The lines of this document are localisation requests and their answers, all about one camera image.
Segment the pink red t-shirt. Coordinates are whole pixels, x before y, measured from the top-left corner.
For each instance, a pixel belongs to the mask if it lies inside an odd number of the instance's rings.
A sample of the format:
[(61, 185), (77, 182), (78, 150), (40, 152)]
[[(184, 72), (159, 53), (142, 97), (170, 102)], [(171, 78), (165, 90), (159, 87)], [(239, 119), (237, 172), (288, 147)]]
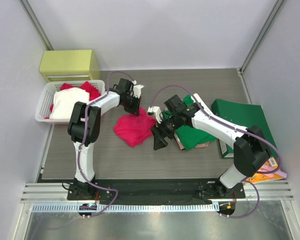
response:
[(151, 128), (155, 123), (156, 119), (139, 107), (139, 116), (132, 113), (121, 116), (113, 130), (129, 147), (134, 148), (153, 135)]

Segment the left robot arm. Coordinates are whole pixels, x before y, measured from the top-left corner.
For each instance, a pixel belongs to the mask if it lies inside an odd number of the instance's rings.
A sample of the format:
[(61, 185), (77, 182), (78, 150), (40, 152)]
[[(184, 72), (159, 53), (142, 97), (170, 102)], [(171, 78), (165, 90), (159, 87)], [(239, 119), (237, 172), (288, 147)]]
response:
[(88, 103), (78, 101), (74, 104), (67, 132), (75, 148), (76, 172), (68, 188), (68, 200), (90, 200), (97, 193), (99, 187), (93, 186), (96, 176), (93, 154), (101, 130), (101, 117), (118, 106), (138, 116), (143, 88), (142, 84), (121, 78), (100, 97)]

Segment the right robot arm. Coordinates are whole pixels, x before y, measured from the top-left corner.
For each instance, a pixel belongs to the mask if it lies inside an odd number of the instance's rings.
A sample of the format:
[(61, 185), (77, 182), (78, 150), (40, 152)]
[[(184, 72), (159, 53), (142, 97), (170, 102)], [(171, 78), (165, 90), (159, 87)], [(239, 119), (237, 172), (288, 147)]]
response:
[(215, 181), (216, 194), (225, 197), (242, 180), (252, 177), (272, 156), (269, 146), (263, 141), (262, 130), (253, 125), (248, 128), (224, 120), (206, 106), (198, 94), (191, 97), (194, 103), (186, 105), (178, 95), (164, 104), (170, 115), (164, 117), (158, 106), (150, 106), (147, 114), (155, 117), (151, 131), (153, 149), (165, 148), (166, 138), (172, 139), (176, 130), (183, 126), (204, 131), (226, 143), (233, 149), (233, 164)]

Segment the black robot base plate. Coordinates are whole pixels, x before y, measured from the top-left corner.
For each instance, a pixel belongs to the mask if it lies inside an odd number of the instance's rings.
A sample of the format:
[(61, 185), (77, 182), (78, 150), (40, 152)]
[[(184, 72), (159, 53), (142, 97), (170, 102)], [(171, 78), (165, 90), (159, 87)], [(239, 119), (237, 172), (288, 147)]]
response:
[(118, 190), (115, 205), (207, 205), (215, 199), (226, 201), (246, 197), (242, 183), (228, 189), (216, 178), (96, 179), (93, 183), (105, 190), (74, 180), (69, 185), (67, 199), (70, 201), (98, 199), (101, 204), (106, 205), (116, 194), (110, 189)]

